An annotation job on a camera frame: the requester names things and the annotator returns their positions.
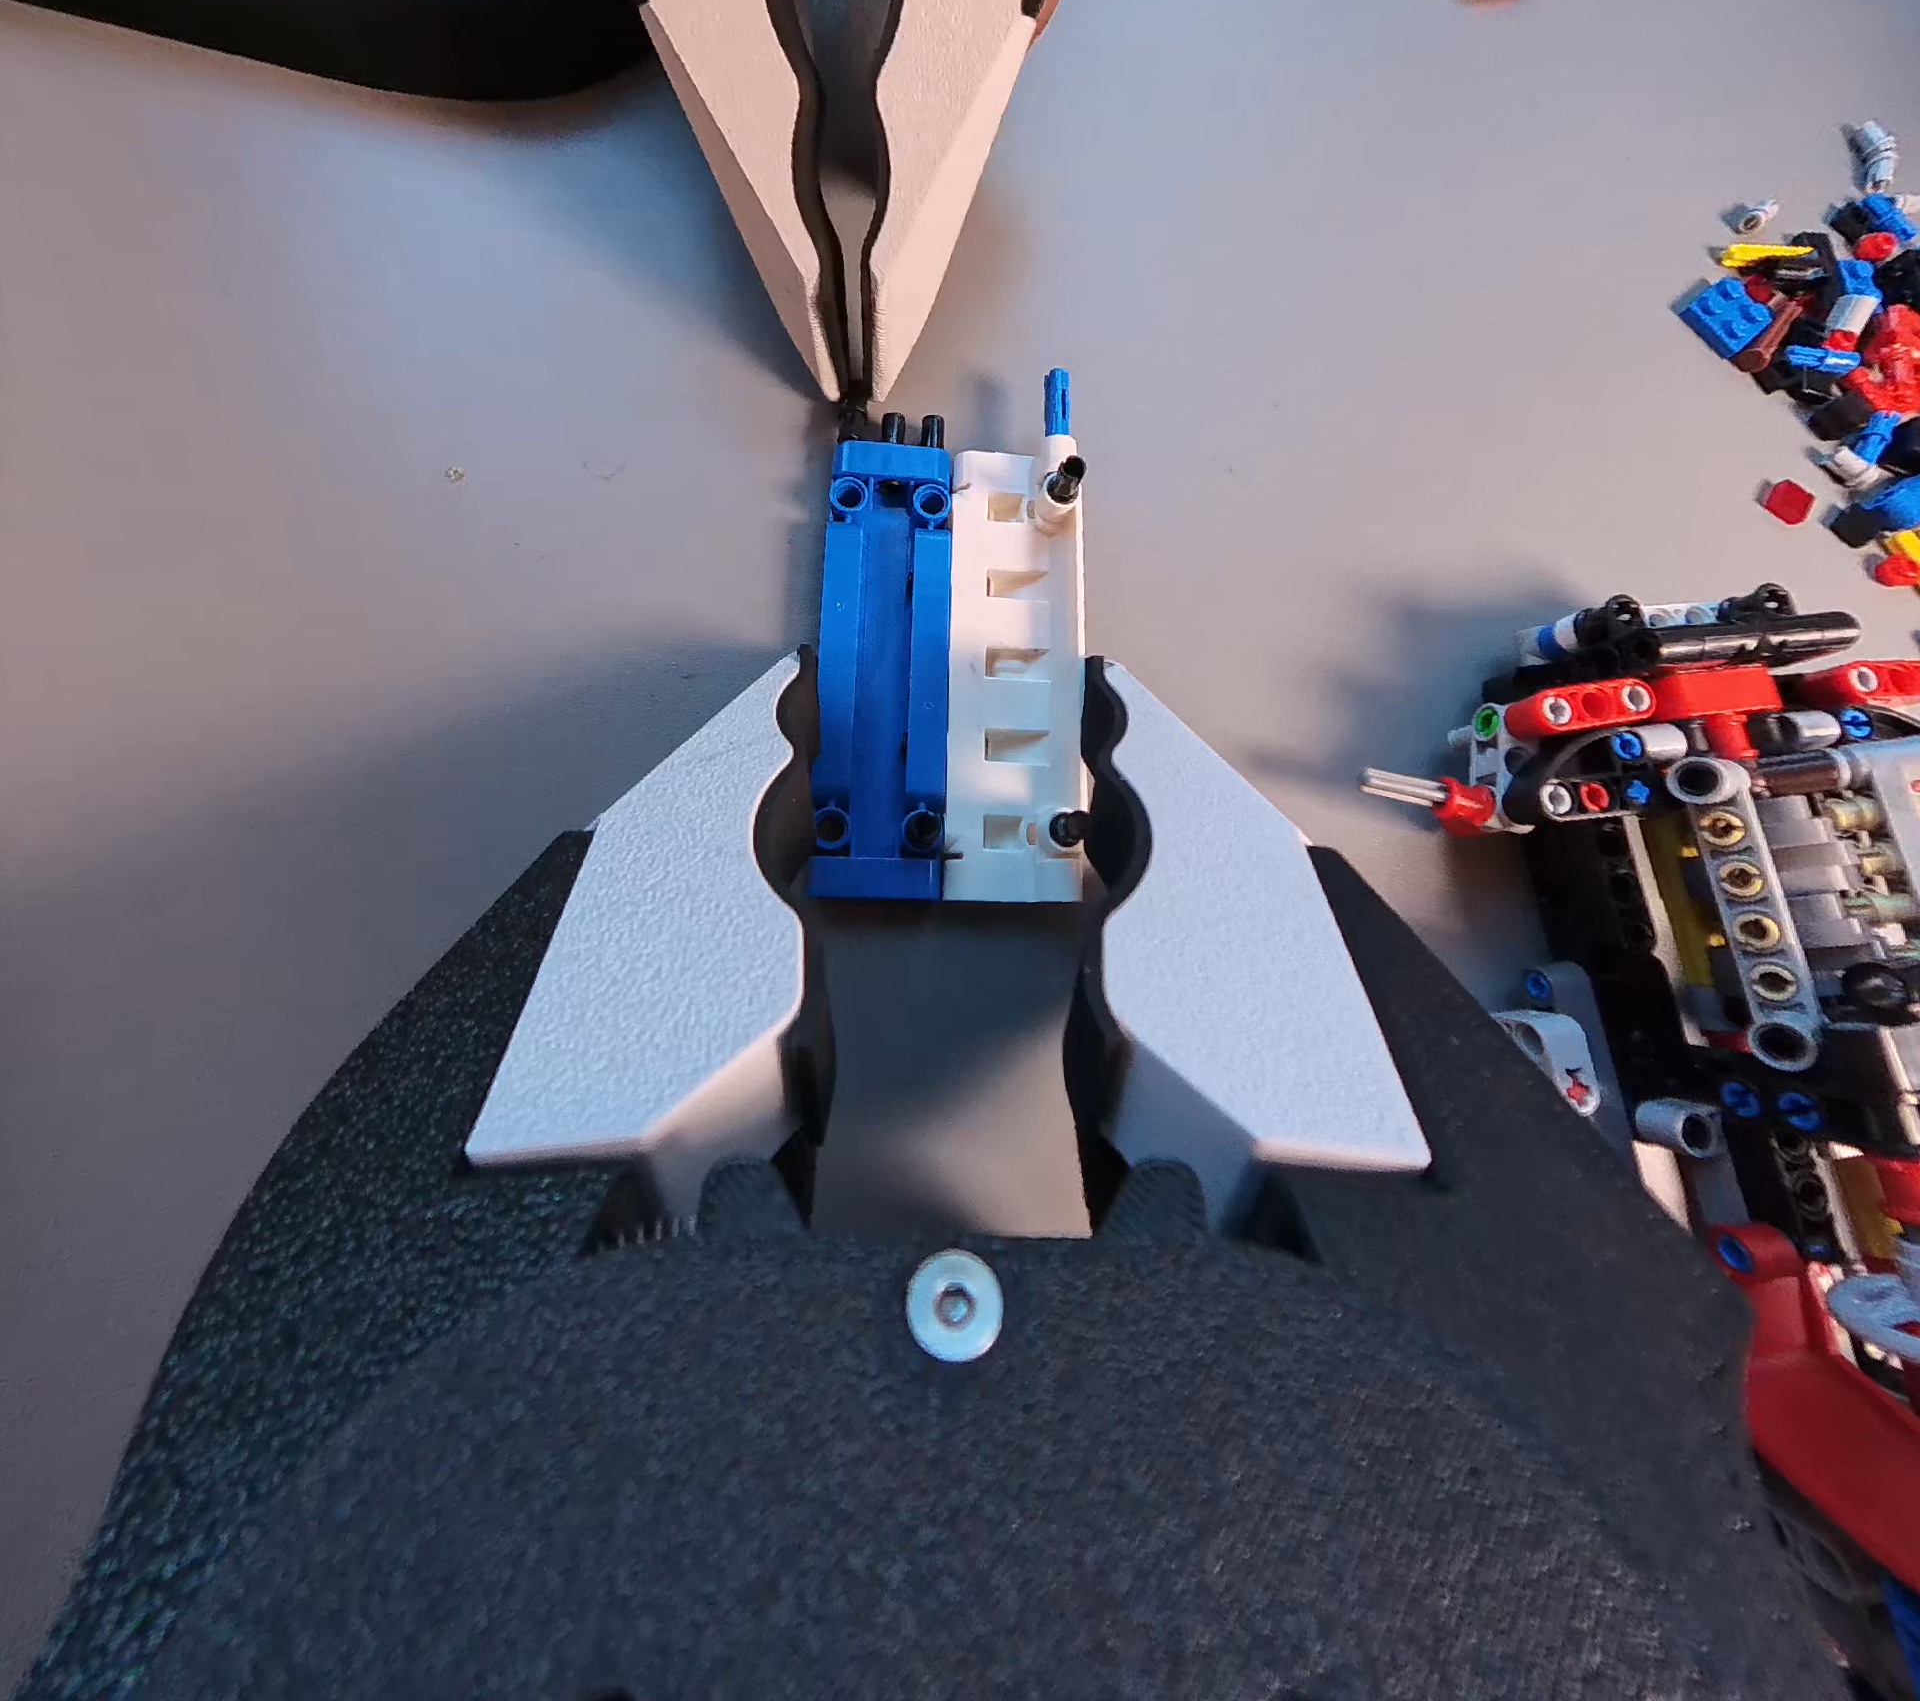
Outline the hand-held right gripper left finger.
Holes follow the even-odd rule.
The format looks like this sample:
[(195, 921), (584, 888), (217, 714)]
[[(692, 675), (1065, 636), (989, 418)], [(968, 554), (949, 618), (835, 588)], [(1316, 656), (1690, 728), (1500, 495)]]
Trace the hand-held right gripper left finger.
[(634, 1168), (654, 1218), (690, 1223), (724, 1161), (816, 1139), (830, 1062), (795, 1061), (803, 921), (784, 777), (810, 663), (788, 655), (594, 822), (539, 968), (463, 1143), (474, 1168)]

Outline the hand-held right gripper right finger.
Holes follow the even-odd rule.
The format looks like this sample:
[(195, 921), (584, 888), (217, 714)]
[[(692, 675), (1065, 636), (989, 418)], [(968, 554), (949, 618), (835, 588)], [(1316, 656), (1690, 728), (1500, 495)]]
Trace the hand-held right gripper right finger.
[(1283, 1165), (1428, 1168), (1304, 834), (1125, 668), (1089, 658), (1068, 816), (1097, 881), (1065, 1030), (1087, 1217), (1148, 1161), (1242, 1230)]

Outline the blue lego panel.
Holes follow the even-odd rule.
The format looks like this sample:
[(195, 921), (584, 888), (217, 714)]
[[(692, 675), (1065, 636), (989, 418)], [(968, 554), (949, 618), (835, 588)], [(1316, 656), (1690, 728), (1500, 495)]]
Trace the blue lego panel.
[(811, 765), (814, 896), (944, 887), (951, 456), (845, 441), (828, 485)]

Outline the partly built lego truck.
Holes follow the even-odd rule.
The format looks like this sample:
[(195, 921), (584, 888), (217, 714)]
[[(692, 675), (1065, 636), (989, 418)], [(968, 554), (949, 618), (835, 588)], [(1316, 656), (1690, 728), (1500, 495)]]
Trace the partly built lego truck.
[(1359, 786), (1524, 852), (1501, 1022), (1741, 1289), (1744, 1415), (1842, 1670), (1916, 1697), (1916, 663), (1779, 584), (1521, 633), (1450, 777)]

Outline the pile of mixed lego pieces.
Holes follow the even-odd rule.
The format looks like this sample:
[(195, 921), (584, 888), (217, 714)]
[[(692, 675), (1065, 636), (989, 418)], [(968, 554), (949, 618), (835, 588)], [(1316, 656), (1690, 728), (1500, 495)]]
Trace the pile of mixed lego pieces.
[(1674, 312), (1715, 358), (1788, 405), (1806, 459), (1832, 485), (1810, 517), (1870, 581), (1916, 591), (1918, 200), (1898, 188), (1891, 131), (1861, 120), (1839, 133), (1848, 192), (1795, 232), (1777, 222), (1773, 198), (1726, 209), (1714, 275)]

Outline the white lego panel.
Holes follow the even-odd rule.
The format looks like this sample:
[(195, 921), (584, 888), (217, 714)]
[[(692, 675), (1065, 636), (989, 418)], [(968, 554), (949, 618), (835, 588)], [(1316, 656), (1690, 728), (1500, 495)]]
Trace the white lego panel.
[(948, 902), (1071, 902), (1083, 851), (1058, 852), (1051, 814), (1083, 808), (1081, 498), (1056, 508), (1044, 479), (1071, 436), (1038, 454), (953, 459), (948, 639)]

